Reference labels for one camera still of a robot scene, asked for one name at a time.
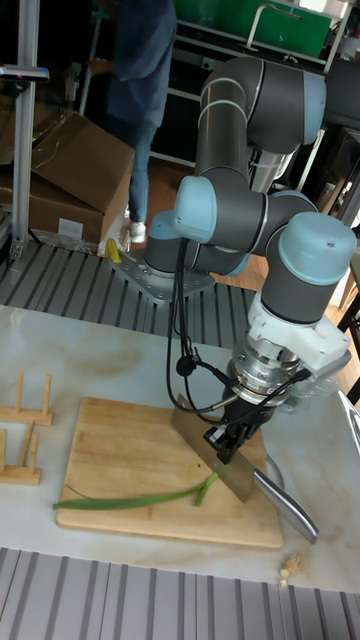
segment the green onion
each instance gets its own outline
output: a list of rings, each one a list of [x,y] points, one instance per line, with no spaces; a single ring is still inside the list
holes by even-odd
[[[74,493],[82,496],[81,499],[76,498],[74,500],[64,500],[64,502],[57,502],[52,505],[54,510],[56,509],[82,509],[84,511],[111,511],[117,509],[136,509],[137,507],[148,507],[153,504],[159,504],[160,502],[170,502],[171,500],[179,500],[180,498],[186,498],[197,493],[195,506],[199,507],[204,499],[204,496],[212,485],[214,480],[219,477],[218,473],[213,473],[206,478],[203,482],[198,484],[192,489],[186,491],[180,491],[178,493],[165,493],[156,496],[143,496],[142,498],[90,498],[84,496],[82,493],[71,489]]]

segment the floor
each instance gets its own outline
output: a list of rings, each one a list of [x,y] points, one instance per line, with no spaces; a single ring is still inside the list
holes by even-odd
[[[191,173],[192,171],[187,168],[170,165],[158,160],[151,161],[149,167],[150,188],[147,218],[148,226],[151,224],[153,217],[159,211],[165,211],[174,207],[178,186],[181,180]],[[212,275],[214,275],[215,279],[222,284],[229,284],[257,291],[263,285],[267,272],[268,266],[266,258],[252,255],[246,268],[239,276],[230,278],[227,276],[219,276],[217,274]],[[326,315],[336,325],[340,322],[344,314],[344,311],[339,309],[339,302],[345,286],[345,281],[346,278],[344,278],[343,282],[339,283],[326,310]],[[344,393],[349,392],[360,375],[359,359],[352,343],[350,350],[353,355],[351,361],[345,369],[337,374],[339,385]]]

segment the blue jeans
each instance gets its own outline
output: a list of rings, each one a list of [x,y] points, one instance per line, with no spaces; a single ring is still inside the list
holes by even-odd
[[[136,125],[115,116],[108,116],[109,133],[135,149],[129,196],[130,218],[133,222],[146,220],[149,196],[148,164],[156,129],[153,122],[145,121]]]

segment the wooden cutting board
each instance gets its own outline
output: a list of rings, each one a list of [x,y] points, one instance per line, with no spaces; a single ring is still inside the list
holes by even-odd
[[[211,471],[171,426],[169,409],[83,398],[60,501],[77,496],[128,498],[182,491]],[[260,431],[242,448],[266,472]],[[255,487],[242,503],[220,480],[201,507],[194,496],[126,511],[60,509],[59,526],[198,542],[279,549],[278,515]]]

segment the person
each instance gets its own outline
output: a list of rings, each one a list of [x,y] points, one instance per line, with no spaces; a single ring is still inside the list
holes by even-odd
[[[105,8],[109,15],[111,8]],[[132,242],[146,238],[150,147],[163,119],[175,35],[172,0],[121,0],[114,59],[89,63],[92,75],[112,73],[108,131],[135,149],[129,193]]]

